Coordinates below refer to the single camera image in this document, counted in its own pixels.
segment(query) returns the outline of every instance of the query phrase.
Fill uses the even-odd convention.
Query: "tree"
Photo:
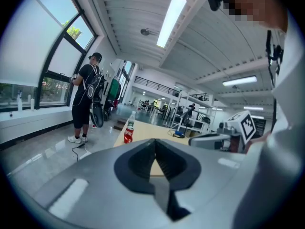
[[[63,26],[66,26],[68,24],[69,21],[66,21],[64,24],[62,24]],[[81,30],[79,28],[75,28],[75,26],[70,26],[69,29],[67,30],[67,33],[74,39],[76,40],[80,34],[81,34]]]

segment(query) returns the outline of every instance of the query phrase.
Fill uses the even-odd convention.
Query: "white sneaker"
[[[77,144],[80,144],[80,143],[81,143],[81,139],[80,139],[80,138],[79,138],[79,139],[76,139],[75,136],[69,136],[69,137],[68,137],[68,141],[69,141],[70,143],[77,143]]]
[[[84,143],[86,143],[86,142],[88,141],[88,138],[87,138],[87,137],[81,136],[81,140],[82,140]]]

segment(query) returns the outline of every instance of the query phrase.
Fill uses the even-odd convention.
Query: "black cap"
[[[90,59],[92,56],[95,56],[98,62],[101,62],[102,60],[102,55],[99,52],[95,52],[94,54],[92,54],[91,56],[89,56],[88,58]]]

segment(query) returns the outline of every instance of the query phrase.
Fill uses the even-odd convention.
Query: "metal rack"
[[[174,129],[177,127],[177,130],[180,130],[180,128],[186,128],[186,129],[189,129],[189,130],[193,130],[193,131],[197,131],[197,132],[200,132],[200,133],[210,133],[211,132],[211,128],[210,128],[210,124],[207,124],[206,122],[204,121],[200,121],[200,120],[195,120],[195,119],[192,119],[192,118],[189,118],[189,120],[191,121],[195,121],[195,122],[199,122],[199,123],[202,123],[202,126],[201,128],[195,128],[195,127],[188,127],[188,126],[184,126],[182,125],[182,121],[183,119],[181,118],[180,119],[180,122],[175,122],[175,117],[177,116],[180,116],[179,114],[177,114],[177,110],[178,110],[178,107],[179,107],[179,103],[181,102],[181,99],[186,99],[186,101],[184,102],[183,104],[183,113],[185,111],[187,111],[187,109],[189,109],[186,105],[188,103],[188,101],[191,101],[193,103],[196,103],[196,104],[199,104],[200,106],[203,106],[205,108],[213,108],[212,106],[204,103],[203,101],[197,99],[197,98],[194,98],[192,96],[190,96],[189,94],[187,94],[186,96],[182,96],[182,93],[180,92],[179,93],[179,97],[178,97],[178,102],[177,102],[177,107],[176,107],[176,110],[175,110],[175,113],[174,113],[174,116],[173,116],[173,121],[172,121],[172,124],[171,124],[171,129]],[[201,111],[198,111],[198,110],[193,110],[194,112],[198,112],[200,114],[204,114],[208,117],[213,117],[215,118],[215,115],[212,116],[212,115],[209,115],[209,114],[206,114],[206,113],[203,113]]]

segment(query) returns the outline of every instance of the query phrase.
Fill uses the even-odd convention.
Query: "railing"
[[[167,86],[158,84],[156,82],[152,82],[152,81],[146,80],[146,79],[138,77],[138,76],[135,77],[134,82],[138,83],[138,84],[141,84],[141,85],[144,85],[144,86],[148,86],[150,88],[159,90],[161,92],[164,92],[164,93],[176,96],[176,97],[179,96],[179,92],[176,91],[175,89],[172,89],[172,88],[169,88]]]
[[[191,97],[197,98],[199,99],[200,96],[202,96],[202,100],[201,101],[209,101],[209,94],[193,94],[190,95]]]

